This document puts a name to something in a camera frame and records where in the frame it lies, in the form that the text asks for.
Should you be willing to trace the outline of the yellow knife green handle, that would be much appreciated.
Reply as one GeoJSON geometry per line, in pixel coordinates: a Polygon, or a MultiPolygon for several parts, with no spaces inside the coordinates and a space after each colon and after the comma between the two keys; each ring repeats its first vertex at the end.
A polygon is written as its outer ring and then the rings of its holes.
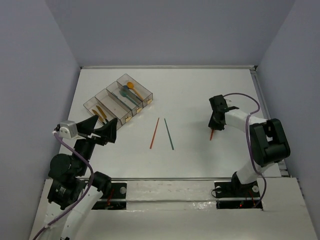
{"type": "Polygon", "coordinates": [[[102,116],[94,109],[91,110],[93,112],[94,115],[98,116],[98,120],[101,122],[102,125],[105,125],[104,119],[102,118],[102,116]]]}

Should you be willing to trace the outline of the teal fork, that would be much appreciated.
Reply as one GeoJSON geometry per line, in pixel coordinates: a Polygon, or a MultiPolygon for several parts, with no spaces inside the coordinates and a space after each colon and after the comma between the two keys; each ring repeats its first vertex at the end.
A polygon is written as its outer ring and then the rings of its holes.
{"type": "Polygon", "coordinates": [[[131,101],[133,104],[138,105],[139,103],[137,103],[136,101],[134,101],[125,91],[120,90],[119,91],[120,95],[124,98],[127,98],[129,101],[131,101]]]}

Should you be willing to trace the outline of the blue spoon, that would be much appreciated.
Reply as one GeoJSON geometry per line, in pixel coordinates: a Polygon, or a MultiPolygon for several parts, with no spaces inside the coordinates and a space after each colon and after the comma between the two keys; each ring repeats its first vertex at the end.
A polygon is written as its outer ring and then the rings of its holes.
{"type": "Polygon", "coordinates": [[[130,100],[134,100],[133,99],[133,96],[134,96],[134,98],[136,98],[138,101],[141,101],[141,102],[143,101],[143,99],[139,97],[138,94],[134,92],[133,89],[129,88],[127,85],[125,85],[123,88],[124,88],[124,91],[127,93],[127,97],[130,100]]]}

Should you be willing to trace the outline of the orange chopstick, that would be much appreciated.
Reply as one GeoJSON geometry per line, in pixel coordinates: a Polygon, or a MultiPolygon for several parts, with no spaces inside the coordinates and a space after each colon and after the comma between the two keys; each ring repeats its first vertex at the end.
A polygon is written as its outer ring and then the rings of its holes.
{"type": "Polygon", "coordinates": [[[150,146],[149,146],[150,150],[153,148],[153,144],[154,144],[154,141],[155,141],[156,133],[157,133],[157,130],[158,130],[159,121],[160,121],[160,118],[158,117],[157,121],[156,121],[156,125],[155,125],[155,128],[154,128],[154,131],[153,131],[153,135],[152,135],[152,139],[151,139],[151,142],[150,142],[150,146]]]}

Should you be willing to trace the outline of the orange spoon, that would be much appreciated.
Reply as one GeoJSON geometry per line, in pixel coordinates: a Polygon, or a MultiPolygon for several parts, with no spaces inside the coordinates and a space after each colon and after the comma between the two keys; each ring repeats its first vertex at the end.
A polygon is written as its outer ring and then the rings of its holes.
{"type": "Polygon", "coordinates": [[[133,90],[136,93],[136,95],[141,99],[141,101],[144,100],[144,98],[140,95],[140,93],[135,89],[135,86],[132,82],[128,81],[126,85],[129,89],[133,90]]]}

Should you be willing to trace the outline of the teal chopstick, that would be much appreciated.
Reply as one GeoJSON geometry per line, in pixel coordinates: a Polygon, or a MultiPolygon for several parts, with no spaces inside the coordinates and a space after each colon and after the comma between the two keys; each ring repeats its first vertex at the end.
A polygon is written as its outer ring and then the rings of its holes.
{"type": "Polygon", "coordinates": [[[164,124],[165,124],[166,131],[167,131],[167,134],[168,134],[168,139],[169,139],[169,142],[170,142],[171,149],[174,151],[175,148],[174,148],[174,144],[173,144],[173,141],[172,141],[172,137],[171,137],[171,134],[170,134],[170,130],[169,130],[166,118],[164,118],[164,124]]]}

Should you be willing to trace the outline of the teal fork crosswise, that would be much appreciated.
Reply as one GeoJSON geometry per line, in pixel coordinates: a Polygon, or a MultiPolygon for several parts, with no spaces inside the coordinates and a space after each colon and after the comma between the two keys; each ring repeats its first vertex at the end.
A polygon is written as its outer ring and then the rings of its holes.
{"type": "Polygon", "coordinates": [[[133,110],[135,108],[135,105],[126,97],[121,96],[119,92],[111,92],[111,94],[126,108],[130,110],[133,110]]]}

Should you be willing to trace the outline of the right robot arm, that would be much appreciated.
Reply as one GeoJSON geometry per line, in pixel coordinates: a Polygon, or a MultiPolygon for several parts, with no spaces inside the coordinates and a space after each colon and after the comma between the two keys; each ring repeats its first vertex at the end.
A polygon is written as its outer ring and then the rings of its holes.
{"type": "Polygon", "coordinates": [[[211,97],[209,103],[212,109],[210,129],[222,131],[229,126],[245,133],[249,160],[232,175],[228,187],[235,196],[242,196],[268,168],[290,156],[285,131],[279,119],[264,119],[245,113],[223,95],[211,97]]]}

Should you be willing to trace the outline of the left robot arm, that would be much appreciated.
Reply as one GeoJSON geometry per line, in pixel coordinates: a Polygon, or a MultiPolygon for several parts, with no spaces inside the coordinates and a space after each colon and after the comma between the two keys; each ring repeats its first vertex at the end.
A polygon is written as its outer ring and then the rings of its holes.
{"type": "Polygon", "coordinates": [[[96,128],[98,116],[79,123],[66,120],[53,130],[53,136],[71,154],[55,155],[49,165],[52,179],[47,195],[47,210],[35,240],[73,240],[89,212],[100,198],[112,192],[112,179],[94,171],[90,159],[96,145],[115,143],[117,118],[96,128]]]}

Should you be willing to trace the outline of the yellow knife in bin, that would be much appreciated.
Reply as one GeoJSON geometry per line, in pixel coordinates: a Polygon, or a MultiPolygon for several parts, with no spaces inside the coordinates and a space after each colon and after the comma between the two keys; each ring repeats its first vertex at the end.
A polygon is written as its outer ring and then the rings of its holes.
{"type": "Polygon", "coordinates": [[[107,119],[107,115],[105,114],[105,112],[103,111],[103,109],[99,106],[99,105],[96,105],[96,108],[98,109],[98,111],[100,112],[103,120],[108,123],[108,119],[107,119]]]}

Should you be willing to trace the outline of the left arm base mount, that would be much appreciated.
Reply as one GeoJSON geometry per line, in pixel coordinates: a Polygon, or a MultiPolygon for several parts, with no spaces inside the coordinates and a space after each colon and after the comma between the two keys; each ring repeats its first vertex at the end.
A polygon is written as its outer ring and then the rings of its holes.
{"type": "Polygon", "coordinates": [[[109,193],[104,194],[92,207],[92,210],[126,210],[127,183],[112,182],[109,193]]]}

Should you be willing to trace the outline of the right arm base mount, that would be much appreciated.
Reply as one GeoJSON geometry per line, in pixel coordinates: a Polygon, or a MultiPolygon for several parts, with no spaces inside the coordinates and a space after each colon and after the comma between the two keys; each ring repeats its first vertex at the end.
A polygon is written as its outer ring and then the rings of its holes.
{"type": "Polygon", "coordinates": [[[230,181],[214,183],[211,195],[217,199],[216,208],[222,209],[263,209],[259,202],[261,195],[257,181],[239,190],[232,189],[230,181]]]}

